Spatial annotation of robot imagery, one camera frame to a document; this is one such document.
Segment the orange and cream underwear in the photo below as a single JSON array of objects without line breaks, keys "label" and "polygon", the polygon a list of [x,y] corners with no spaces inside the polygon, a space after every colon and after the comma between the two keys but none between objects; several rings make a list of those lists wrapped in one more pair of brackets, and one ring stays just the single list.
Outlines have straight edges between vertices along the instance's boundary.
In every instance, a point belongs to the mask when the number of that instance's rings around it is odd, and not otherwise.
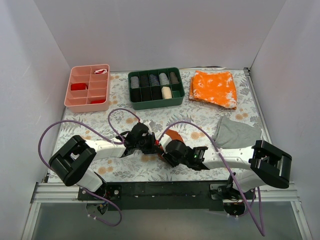
[{"label": "orange and cream underwear", "polygon": [[177,131],[168,129],[165,134],[168,135],[172,140],[179,140],[180,142],[184,142],[182,136]]}]

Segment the green divided organiser box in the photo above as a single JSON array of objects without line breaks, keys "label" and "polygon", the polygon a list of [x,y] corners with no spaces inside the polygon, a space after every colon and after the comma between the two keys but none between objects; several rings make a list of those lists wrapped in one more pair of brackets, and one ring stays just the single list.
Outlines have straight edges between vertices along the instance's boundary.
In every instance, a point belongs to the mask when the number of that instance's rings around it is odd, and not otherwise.
[{"label": "green divided organiser box", "polygon": [[129,100],[135,110],[179,106],[185,97],[176,67],[132,71],[128,74]]}]

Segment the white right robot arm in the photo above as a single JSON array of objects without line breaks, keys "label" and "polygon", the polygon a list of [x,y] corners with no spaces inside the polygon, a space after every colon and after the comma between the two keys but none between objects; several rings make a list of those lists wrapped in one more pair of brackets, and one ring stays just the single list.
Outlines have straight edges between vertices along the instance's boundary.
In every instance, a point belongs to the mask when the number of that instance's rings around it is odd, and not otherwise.
[{"label": "white right robot arm", "polygon": [[220,149],[200,146],[189,147],[184,142],[170,137],[159,142],[161,156],[172,167],[185,165],[195,171],[224,168],[242,169],[235,175],[237,181],[226,186],[227,195],[237,199],[244,192],[268,185],[287,189],[290,185],[292,157],[264,140],[253,146],[237,149]]}]

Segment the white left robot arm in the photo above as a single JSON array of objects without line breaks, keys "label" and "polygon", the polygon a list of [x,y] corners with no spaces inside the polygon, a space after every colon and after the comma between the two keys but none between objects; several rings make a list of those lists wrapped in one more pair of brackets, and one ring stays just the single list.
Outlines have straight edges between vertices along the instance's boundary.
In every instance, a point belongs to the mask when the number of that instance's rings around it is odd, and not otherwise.
[{"label": "white left robot arm", "polygon": [[92,161],[124,158],[137,150],[147,155],[156,152],[155,133],[148,124],[139,122],[111,141],[85,140],[75,135],[51,157],[49,166],[67,187],[78,185],[89,190],[95,200],[101,200],[106,196],[107,183],[89,169]]}]

